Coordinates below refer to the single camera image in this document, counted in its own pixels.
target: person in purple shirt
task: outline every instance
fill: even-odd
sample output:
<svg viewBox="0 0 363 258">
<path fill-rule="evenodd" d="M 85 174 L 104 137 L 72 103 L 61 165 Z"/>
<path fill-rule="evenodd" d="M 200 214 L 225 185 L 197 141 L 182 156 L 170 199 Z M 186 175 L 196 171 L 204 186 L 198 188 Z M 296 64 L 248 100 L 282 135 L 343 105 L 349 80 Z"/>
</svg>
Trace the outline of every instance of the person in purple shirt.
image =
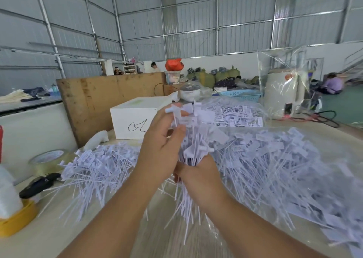
<svg viewBox="0 0 363 258">
<path fill-rule="evenodd" d="M 340 94 L 343 91 L 343 80 L 337 77 L 335 72 L 329 73 L 327 78 L 324 85 L 318 91 L 327 95 Z"/>
</svg>

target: light blue basket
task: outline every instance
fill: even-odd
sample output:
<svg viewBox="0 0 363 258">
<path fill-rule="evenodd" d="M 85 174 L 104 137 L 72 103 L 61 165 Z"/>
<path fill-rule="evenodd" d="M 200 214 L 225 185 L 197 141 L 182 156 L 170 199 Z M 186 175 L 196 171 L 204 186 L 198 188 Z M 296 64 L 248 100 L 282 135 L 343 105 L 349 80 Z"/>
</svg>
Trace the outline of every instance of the light blue basket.
<svg viewBox="0 0 363 258">
<path fill-rule="evenodd" d="M 257 102 L 261 96 L 259 90 L 226 90 L 219 93 L 222 96 L 234 97 L 239 100 L 249 100 L 252 102 Z"/>
</svg>

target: person's left hand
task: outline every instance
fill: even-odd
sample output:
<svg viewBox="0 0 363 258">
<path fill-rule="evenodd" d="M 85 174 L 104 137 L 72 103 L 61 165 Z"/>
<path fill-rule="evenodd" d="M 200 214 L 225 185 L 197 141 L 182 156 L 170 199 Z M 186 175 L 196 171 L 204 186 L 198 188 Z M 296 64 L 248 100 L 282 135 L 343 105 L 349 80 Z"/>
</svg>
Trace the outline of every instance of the person's left hand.
<svg viewBox="0 0 363 258">
<path fill-rule="evenodd" d="M 178 161 L 179 149 L 185 136 L 185 126 L 179 125 L 174 129 L 170 139 L 167 139 L 168 129 L 174 120 L 173 113 L 166 113 L 165 106 L 155 115 L 147 130 L 134 172 L 147 175 L 148 180 L 155 181 L 155 186 L 166 180 L 174 171 Z"/>
</svg>

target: cardboard box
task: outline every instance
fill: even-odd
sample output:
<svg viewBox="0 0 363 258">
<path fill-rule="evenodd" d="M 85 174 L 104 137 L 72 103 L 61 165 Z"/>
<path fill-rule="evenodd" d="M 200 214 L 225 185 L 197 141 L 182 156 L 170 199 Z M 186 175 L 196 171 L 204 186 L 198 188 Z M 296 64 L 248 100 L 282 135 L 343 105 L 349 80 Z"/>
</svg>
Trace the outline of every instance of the cardboard box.
<svg viewBox="0 0 363 258">
<path fill-rule="evenodd" d="M 112 107 L 116 139 L 142 140 L 157 111 L 170 103 L 170 96 L 137 97 Z"/>
</svg>

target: corrugated metal wall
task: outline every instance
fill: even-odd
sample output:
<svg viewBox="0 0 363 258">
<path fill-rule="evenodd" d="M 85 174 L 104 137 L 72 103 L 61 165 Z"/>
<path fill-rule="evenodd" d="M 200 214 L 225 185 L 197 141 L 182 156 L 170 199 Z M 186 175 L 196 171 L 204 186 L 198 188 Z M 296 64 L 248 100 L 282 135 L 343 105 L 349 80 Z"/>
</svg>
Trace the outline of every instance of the corrugated metal wall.
<svg viewBox="0 0 363 258">
<path fill-rule="evenodd" d="M 362 41 L 362 1 L 117 0 L 117 4 L 127 55 L 156 61 Z"/>
<path fill-rule="evenodd" d="M 123 60 L 112 0 L 0 0 L 0 24 L 3 47 Z M 55 56 L 1 49 L 0 95 L 12 88 L 50 86 L 62 72 L 67 78 L 102 74 L 97 60 L 60 60 L 61 65 Z"/>
</svg>

